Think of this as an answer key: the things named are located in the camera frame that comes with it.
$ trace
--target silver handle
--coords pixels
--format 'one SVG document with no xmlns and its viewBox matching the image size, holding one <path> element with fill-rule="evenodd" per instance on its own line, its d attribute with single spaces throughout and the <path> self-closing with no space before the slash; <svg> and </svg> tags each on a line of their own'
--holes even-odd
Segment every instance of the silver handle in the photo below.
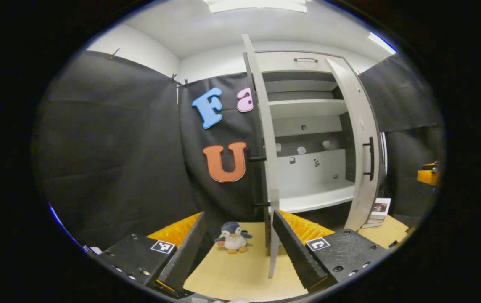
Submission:
<svg viewBox="0 0 481 303">
<path fill-rule="evenodd" d="M 294 60 L 298 61 L 299 59 L 314 60 L 315 62 L 319 62 L 319 60 L 317 60 L 315 58 L 295 58 Z"/>
</svg>

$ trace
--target hook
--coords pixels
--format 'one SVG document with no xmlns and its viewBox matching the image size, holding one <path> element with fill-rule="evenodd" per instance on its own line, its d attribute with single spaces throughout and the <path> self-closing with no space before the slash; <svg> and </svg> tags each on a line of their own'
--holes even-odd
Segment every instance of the hook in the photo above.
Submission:
<svg viewBox="0 0 481 303">
<path fill-rule="evenodd" d="M 113 54 L 111 54 L 110 60 L 114 58 L 115 54 L 121 50 L 121 48 L 118 48 Z"/>
</svg>

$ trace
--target ceiling light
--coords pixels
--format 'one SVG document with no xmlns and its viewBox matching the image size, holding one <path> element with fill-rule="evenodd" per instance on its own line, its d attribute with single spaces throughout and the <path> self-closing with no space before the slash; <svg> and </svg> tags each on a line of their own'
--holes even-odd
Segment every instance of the ceiling light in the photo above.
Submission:
<svg viewBox="0 0 481 303">
<path fill-rule="evenodd" d="M 377 43 L 385 50 L 387 50 L 387 52 L 389 52 L 390 54 L 396 53 L 396 50 L 392 46 L 390 46 L 390 44 L 388 44 L 385 40 L 382 40 L 381 37 L 377 36 L 374 32 L 371 32 L 368 38 L 373 42 Z"/>
<path fill-rule="evenodd" d="M 306 12 L 306 0 L 203 0 L 213 13 L 241 8 L 282 8 Z"/>
</svg>

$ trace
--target cabinet handle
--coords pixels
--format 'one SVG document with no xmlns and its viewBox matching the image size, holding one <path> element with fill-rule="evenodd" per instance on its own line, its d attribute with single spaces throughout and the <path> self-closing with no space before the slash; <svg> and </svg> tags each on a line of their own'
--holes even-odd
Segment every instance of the cabinet handle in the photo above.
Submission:
<svg viewBox="0 0 481 303">
<path fill-rule="evenodd" d="M 295 58 L 294 60 L 298 61 L 299 59 L 314 60 L 315 62 L 319 62 L 319 60 L 317 60 L 315 58 Z"/>
<path fill-rule="evenodd" d="M 375 171 L 375 154 L 373 153 L 373 137 L 370 137 L 369 143 L 362 144 L 363 146 L 370 147 L 370 158 L 371 158 L 371 171 L 364 173 L 364 175 L 370 175 L 370 181 L 373 180 L 373 173 Z"/>
</svg>

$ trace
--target stuffed penguin toy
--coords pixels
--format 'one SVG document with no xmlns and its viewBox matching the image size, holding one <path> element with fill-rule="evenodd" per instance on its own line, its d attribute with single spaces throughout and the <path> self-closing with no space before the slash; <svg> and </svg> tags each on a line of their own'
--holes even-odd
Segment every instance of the stuffed penguin toy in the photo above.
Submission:
<svg viewBox="0 0 481 303">
<path fill-rule="evenodd" d="M 223 241 L 227 253 L 244 253 L 248 250 L 248 247 L 246 247 L 246 238 L 249 239 L 252 236 L 248 234 L 246 230 L 242 230 L 237 222 L 227 222 L 222 225 L 221 230 L 222 234 L 220 238 L 215 239 L 214 242 Z"/>
</svg>

